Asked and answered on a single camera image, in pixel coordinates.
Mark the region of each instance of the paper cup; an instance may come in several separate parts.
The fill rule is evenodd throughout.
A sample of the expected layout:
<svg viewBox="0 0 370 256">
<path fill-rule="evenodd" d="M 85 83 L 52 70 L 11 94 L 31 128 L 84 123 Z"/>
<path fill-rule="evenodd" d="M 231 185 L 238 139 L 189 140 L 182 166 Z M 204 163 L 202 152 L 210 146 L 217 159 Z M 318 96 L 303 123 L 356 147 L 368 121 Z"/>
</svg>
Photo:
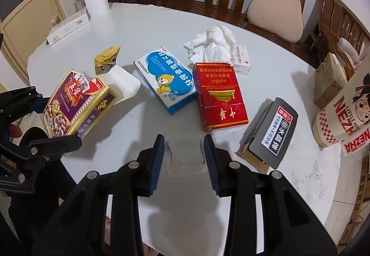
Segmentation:
<svg viewBox="0 0 370 256">
<path fill-rule="evenodd" d="M 352 136 L 369 121 L 370 57 L 362 62 L 326 108 L 317 114 L 312 123 L 312 133 L 319 146 L 327 147 Z"/>
</svg>

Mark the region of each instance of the white paper box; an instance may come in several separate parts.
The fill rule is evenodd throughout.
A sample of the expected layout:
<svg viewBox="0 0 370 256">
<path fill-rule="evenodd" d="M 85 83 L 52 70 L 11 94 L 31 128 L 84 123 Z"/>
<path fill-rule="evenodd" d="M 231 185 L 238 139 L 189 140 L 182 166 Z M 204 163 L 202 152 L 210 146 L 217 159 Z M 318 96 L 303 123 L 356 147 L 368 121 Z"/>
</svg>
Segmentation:
<svg viewBox="0 0 370 256">
<path fill-rule="evenodd" d="M 82 27 L 90 21 L 90 15 L 84 7 L 81 11 L 67 17 L 61 23 L 57 24 L 50 30 L 49 35 L 47 36 L 47 41 L 50 45 L 53 45 L 55 42 L 62 39 L 64 36 L 73 32 L 74 30 Z"/>
<path fill-rule="evenodd" d="M 248 74 L 250 70 L 249 56 L 245 46 L 237 46 L 234 71 L 239 74 Z"/>
</svg>

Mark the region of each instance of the cartoon character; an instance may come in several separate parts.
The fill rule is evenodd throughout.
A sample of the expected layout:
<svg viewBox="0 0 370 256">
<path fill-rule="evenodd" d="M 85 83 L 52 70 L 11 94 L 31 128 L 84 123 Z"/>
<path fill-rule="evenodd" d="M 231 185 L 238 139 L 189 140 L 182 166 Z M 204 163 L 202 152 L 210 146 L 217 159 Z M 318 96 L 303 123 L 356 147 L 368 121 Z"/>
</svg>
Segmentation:
<svg viewBox="0 0 370 256">
<path fill-rule="evenodd" d="M 159 76 L 158 78 L 158 86 L 159 88 L 157 88 L 157 92 L 159 94 L 161 93 L 164 93 L 164 92 L 170 92 L 171 91 L 171 88 L 169 86 L 170 83 L 173 82 L 173 79 L 175 77 L 170 75 L 170 74 L 163 74 L 161 76 Z"/>
<path fill-rule="evenodd" d="M 360 121 L 368 123 L 370 120 L 370 75 L 364 77 L 364 86 L 356 87 L 353 97 L 357 117 Z"/>
</svg>

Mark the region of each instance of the yellow snack wrapper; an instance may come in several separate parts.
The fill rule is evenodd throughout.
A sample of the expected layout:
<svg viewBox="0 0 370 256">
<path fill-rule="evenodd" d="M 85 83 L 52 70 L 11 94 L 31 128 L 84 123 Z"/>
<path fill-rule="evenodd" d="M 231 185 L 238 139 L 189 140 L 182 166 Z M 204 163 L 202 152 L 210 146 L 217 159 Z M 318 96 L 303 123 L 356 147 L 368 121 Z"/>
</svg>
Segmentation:
<svg viewBox="0 0 370 256">
<path fill-rule="evenodd" d="M 120 48 L 121 45 L 113 46 L 95 57 L 94 65 L 96 75 L 105 74 L 111 70 L 111 68 L 116 64 Z"/>
</svg>

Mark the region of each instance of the clear plastic tray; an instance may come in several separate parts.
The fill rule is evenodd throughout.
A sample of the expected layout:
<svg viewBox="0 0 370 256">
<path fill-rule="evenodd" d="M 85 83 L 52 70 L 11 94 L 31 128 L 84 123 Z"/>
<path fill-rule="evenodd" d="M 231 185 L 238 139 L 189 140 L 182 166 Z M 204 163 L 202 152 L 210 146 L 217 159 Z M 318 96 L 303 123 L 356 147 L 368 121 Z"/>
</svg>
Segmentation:
<svg viewBox="0 0 370 256">
<path fill-rule="evenodd" d="M 203 140 L 198 134 L 171 138 L 165 144 L 164 177 L 169 182 L 184 182 L 205 177 L 207 163 Z"/>
</svg>

